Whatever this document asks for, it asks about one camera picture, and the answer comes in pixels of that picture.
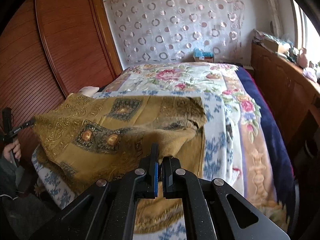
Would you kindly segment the left hand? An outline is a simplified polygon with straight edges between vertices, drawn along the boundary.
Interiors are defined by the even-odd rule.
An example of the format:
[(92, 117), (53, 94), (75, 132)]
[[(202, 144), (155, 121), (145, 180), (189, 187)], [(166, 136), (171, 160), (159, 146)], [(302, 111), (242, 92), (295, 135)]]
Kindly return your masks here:
[(18, 139), (13, 141), (12, 143), (6, 145), (2, 152), (3, 157), (9, 161), (10, 163), (14, 163), (11, 159), (11, 155), (14, 156), (18, 161), (21, 158), (21, 146)]

